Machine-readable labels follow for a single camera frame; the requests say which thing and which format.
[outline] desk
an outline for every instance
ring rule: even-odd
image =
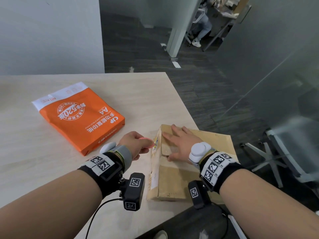
[[[213,39],[209,42],[209,44],[206,45],[205,48],[203,48],[203,52],[205,52],[212,44],[213,42],[220,36],[223,34],[223,32],[225,31],[225,29],[230,25],[233,24],[235,19],[237,19],[237,16],[233,14],[233,12],[231,10],[229,10],[227,7],[219,7],[219,8],[215,8],[218,13],[220,15],[222,15],[223,17],[227,17],[227,21],[225,23],[224,26],[222,26],[220,28],[220,30],[218,31],[218,33],[213,37]]]
[[[197,129],[166,73],[0,76],[0,207],[77,169],[100,148],[83,157],[38,113],[31,101],[83,81],[126,118],[110,141],[135,130],[153,138],[161,124]],[[150,154],[141,155],[124,174],[150,173]],[[182,202],[146,201],[126,211],[121,201],[104,205],[92,223],[89,239],[135,238],[192,206]],[[106,199],[118,198],[115,192]],[[85,238],[88,223],[76,238]]]

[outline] hand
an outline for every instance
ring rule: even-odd
[[[168,161],[181,160],[181,161],[190,163],[189,154],[192,149],[192,146],[195,143],[202,142],[203,140],[195,136],[186,127],[178,128],[177,126],[173,124],[172,130],[177,134],[177,136],[174,136],[166,132],[163,132],[162,135],[163,137],[165,137],[167,140],[171,141],[173,144],[175,144],[178,147],[178,153],[171,154],[167,158],[167,160]]]
[[[118,145],[124,145],[131,151],[133,161],[138,160],[140,154],[148,153],[149,149],[145,147],[154,144],[153,141],[139,138],[143,138],[143,136],[137,132],[129,132],[118,143]]]

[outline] cable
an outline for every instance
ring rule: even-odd
[[[100,206],[96,209],[96,211],[94,212],[93,217],[92,217],[92,219],[91,219],[91,222],[90,222],[89,228],[87,229],[85,239],[87,239],[87,235],[89,235],[89,230],[90,230],[90,227],[91,227],[92,221],[93,221],[93,219],[94,219],[94,217],[95,217],[96,213],[98,212],[98,210],[99,210],[99,209],[100,209],[103,205],[105,205],[107,202],[111,202],[111,201],[115,201],[115,200],[123,200],[123,199],[122,199],[122,198],[110,199],[110,200],[108,200],[108,201],[104,202],[102,205],[100,205]]]
[[[228,213],[220,205],[217,205],[214,202],[212,202],[212,204],[219,207],[221,209],[222,215],[226,218],[226,230],[225,230],[223,236],[220,238],[220,239],[224,239],[226,237],[227,232],[228,232]]]

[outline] jeans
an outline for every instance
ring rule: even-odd
[[[197,26],[192,29],[192,33],[200,33],[197,38],[195,38],[195,42],[200,41],[209,31],[212,29],[212,24],[208,19],[208,16],[205,14],[202,18],[197,22]]]

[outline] orange paper ream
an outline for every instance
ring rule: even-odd
[[[32,102],[40,114],[83,156],[125,124],[125,118],[83,82]]]

